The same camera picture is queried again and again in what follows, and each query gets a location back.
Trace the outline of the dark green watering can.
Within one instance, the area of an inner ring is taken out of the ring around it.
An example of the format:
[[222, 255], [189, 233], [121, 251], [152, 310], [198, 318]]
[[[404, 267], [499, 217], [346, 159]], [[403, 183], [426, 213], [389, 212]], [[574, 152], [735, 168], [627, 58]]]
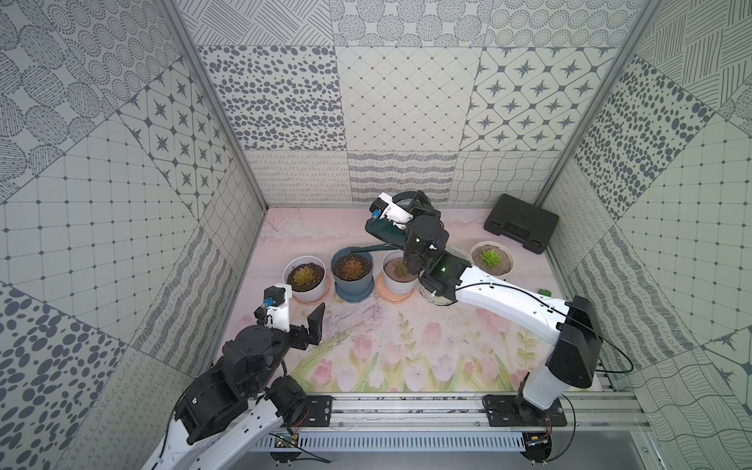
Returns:
[[[392, 197], [399, 206], [407, 209], [410, 199], [408, 191]], [[426, 217], [426, 215], [414, 217], [403, 230], [397, 229], [390, 221], [374, 219], [371, 216], [366, 221], [365, 231], [379, 240], [380, 244], [354, 247], [356, 253], [403, 251], [405, 247], [409, 247], [409, 250], [418, 251], [418, 245], [425, 245], [428, 250], [440, 250], [446, 246], [448, 241], [448, 232], [446, 232], [441, 219]]]

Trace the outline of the white pot yellow-brown succulent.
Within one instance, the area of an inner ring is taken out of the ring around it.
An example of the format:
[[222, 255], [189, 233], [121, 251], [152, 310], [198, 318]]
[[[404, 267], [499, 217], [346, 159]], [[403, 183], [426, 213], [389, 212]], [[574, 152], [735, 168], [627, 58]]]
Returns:
[[294, 258], [284, 269], [283, 280], [292, 287], [292, 294], [301, 303], [322, 301], [330, 287], [322, 260], [314, 256]]

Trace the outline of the blue-grey pot red succulent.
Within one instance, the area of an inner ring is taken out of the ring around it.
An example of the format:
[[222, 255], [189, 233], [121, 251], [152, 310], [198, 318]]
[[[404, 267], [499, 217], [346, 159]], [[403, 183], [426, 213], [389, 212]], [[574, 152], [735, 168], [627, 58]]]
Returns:
[[354, 247], [336, 252], [331, 260], [331, 270], [337, 295], [352, 304], [367, 299], [375, 286], [373, 268], [373, 258], [369, 253], [356, 253]]

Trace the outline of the white pot pink succulent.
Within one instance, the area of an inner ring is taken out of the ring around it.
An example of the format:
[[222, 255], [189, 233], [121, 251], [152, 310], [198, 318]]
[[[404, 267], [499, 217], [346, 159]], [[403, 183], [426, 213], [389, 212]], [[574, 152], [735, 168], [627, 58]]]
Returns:
[[382, 272], [376, 277], [375, 289], [378, 296], [391, 304], [406, 301], [418, 282], [416, 274], [410, 274], [403, 262], [402, 252], [389, 252], [382, 262]]

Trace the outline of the white pot bright green succulent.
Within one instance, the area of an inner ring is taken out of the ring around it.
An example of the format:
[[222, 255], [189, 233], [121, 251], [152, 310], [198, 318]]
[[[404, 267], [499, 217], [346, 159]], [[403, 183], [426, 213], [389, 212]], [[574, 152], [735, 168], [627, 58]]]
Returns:
[[470, 255], [473, 264], [491, 276], [502, 278], [514, 270], [515, 260], [511, 250], [497, 242], [477, 243]]

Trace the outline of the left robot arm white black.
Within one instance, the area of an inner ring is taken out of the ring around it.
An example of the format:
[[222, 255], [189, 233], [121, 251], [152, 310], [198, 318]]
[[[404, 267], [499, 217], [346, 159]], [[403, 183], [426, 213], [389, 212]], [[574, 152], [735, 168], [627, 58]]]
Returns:
[[325, 306], [307, 325], [282, 328], [275, 307], [258, 309], [258, 324], [243, 329], [222, 356], [177, 401], [147, 469], [229, 469], [277, 429], [326, 427], [333, 399], [309, 396], [283, 367], [292, 349], [322, 339]]

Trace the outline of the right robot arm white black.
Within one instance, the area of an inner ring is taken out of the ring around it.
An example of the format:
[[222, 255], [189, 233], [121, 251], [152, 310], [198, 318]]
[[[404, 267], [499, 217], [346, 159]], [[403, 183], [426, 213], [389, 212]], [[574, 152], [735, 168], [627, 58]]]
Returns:
[[604, 339], [591, 301], [581, 296], [564, 301], [535, 294], [449, 253], [441, 213], [421, 191], [399, 193], [397, 206], [410, 215], [403, 224], [403, 259], [427, 291], [454, 303], [481, 307], [550, 344], [544, 363], [520, 385], [520, 403], [547, 410], [566, 390], [593, 385]]

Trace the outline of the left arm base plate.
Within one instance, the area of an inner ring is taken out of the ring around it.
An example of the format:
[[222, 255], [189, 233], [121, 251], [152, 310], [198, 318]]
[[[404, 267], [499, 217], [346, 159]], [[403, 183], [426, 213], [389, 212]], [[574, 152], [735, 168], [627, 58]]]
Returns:
[[332, 396], [307, 396], [305, 399], [293, 399], [292, 404], [283, 413], [285, 427], [328, 427], [331, 422], [334, 398]]

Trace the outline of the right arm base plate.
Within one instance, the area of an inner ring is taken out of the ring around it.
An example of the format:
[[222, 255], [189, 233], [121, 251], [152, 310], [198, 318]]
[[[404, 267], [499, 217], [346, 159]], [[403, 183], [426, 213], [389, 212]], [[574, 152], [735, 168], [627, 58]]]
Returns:
[[566, 427], [560, 399], [548, 409], [538, 409], [521, 396], [485, 395], [482, 405], [491, 427]]

